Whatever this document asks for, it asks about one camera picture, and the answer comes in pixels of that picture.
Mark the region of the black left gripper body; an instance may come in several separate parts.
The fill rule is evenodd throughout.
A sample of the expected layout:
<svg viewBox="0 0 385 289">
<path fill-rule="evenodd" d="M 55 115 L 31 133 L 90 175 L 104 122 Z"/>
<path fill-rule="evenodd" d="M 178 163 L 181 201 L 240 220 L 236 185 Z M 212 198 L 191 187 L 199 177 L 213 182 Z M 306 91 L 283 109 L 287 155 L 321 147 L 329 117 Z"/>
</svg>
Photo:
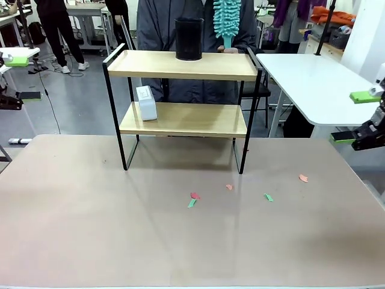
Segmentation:
<svg viewBox="0 0 385 289">
<path fill-rule="evenodd" d="M 20 93 L 13 89 L 2 89 L 0 99 L 1 110 L 21 110 L 23 100 Z"/>
</svg>

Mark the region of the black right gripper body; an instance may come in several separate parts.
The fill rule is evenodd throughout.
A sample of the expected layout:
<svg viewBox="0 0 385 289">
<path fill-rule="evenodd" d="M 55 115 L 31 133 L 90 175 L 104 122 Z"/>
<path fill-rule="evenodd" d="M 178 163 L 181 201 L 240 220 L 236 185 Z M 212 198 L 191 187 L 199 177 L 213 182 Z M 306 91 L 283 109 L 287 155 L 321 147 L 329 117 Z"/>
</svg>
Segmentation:
<svg viewBox="0 0 385 289">
<path fill-rule="evenodd" d="M 353 131 L 355 151 L 384 147 L 384 99 L 381 99 L 371 119 Z"/>
</svg>

